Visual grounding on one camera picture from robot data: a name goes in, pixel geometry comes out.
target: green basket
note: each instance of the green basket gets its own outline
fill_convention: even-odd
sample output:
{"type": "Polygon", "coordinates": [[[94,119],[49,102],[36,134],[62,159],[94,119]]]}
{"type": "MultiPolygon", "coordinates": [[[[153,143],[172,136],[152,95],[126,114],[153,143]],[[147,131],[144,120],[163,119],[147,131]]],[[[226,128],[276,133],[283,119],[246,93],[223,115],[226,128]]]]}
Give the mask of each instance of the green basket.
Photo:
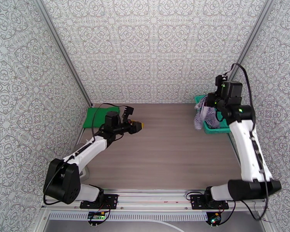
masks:
{"type": "MultiPolygon", "coordinates": [[[[201,100],[203,97],[205,97],[205,95],[196,96],[196,97],[194,98],[194,100],[195,100],[196,103],[199,103],[200,100],[201,100]]],[[[220,111],[218,111],[218,113],[217,113],[217,117],[218,117],[219,120],[222,119],[222,115],[221,115],[221,112],[220,112],[220,111]]],[[[220,128],[215,128],[215,129],[213,129],[213,128],[210,128],[210,127],[207,125],[207,123],[204,121],[204,123],[203,123],[204,132],[205,132],[206,134],[229,133],[229,132],[231,132],[231,131],[230,131],[230,128],[229,128],[229,125],[227,124],[227,121],[226,121],[225,119],[224,119],[222,122],[219,122],[219,124],[220,124],[220,128]]]]}

